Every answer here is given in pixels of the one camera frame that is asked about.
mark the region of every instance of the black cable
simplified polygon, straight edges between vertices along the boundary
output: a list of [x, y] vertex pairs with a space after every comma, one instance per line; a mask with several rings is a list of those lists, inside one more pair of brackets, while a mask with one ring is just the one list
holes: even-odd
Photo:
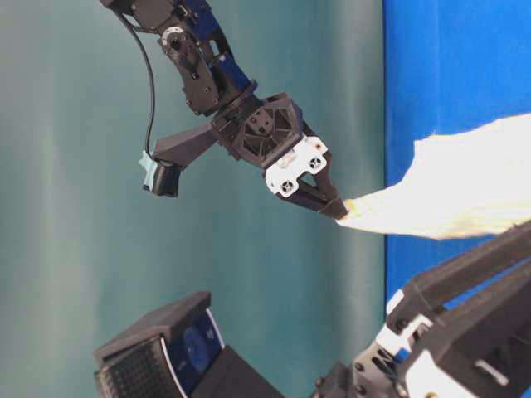
[[[127, 28], [129, 33], [133, 36], [134, 40], [136, 41], [136, 44], [139, 45], [140, 51], [142, 52], [142, 56], [144, 57], [144, 61], [146, 63], [146, 67], [148, 68], [148, 78], [149, 78], [149, 90], [150, 90], [150, 99], [151, 99], [151, 106], [150, 106], [150, 113], [149, 113], [149, 122], [148, 122], [148, 130], [146, 131], [146, 142], [145, 142], [145, 151], [148, 154], [148, 156], [151, 158], [151, 153], [149, 152], [149, 140], [151, 139], [151, 131], [153, 129], [153, 122], [155, 120], [155, 82], [153, 78], [153, 69], [151, 69], [151, 63], [149, 62], [148, 54], [146, 53], [146, 49], [144, 48], [144, 45], [139, 39], [139, 36], [135, 32], [135, 28], [131, 22], [129, 22], [123, 14], [114, 11], [114, 14], [118, 17], [118, 19], [124, 24], [124, 26]], [[139, 32], [145, 32], [148, 33], [150, 31], [146, 31], [144, 29], [139, 30]]]

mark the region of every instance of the blue backdrop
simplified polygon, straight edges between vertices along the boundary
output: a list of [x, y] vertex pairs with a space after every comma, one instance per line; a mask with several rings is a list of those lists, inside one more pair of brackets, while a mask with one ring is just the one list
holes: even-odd
[[[386, 185], [413, 141], [531, 111], [531, 2], [387, 0]], [[414, 274], [481, 240], [387, 238], [387, 299]]]

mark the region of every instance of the black webcam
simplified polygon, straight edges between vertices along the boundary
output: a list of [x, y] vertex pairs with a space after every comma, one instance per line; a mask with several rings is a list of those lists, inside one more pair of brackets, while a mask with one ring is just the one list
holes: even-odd
[[142, 317], [94, 352], [100, 398], [283, 398], [223, 342], [199, 292]]

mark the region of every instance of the green fabric background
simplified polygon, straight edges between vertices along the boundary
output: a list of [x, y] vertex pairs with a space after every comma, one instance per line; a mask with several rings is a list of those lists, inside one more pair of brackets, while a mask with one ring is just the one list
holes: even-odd
[[[382, 5], [211, 0], [258, 95], [287, 91], [345, 197], [383, 184]], [[155, 136], [204, 122], [145, 37]], [[147, 76], [96, 0], [0, 2], [0, 396], [93, 397], [92, 351], [151, 309], [213, 293], [225, 340], [306, 396], [378, 330], [383, 240], [273, 197], [213, 147], [177, 200], [140, 189]]]

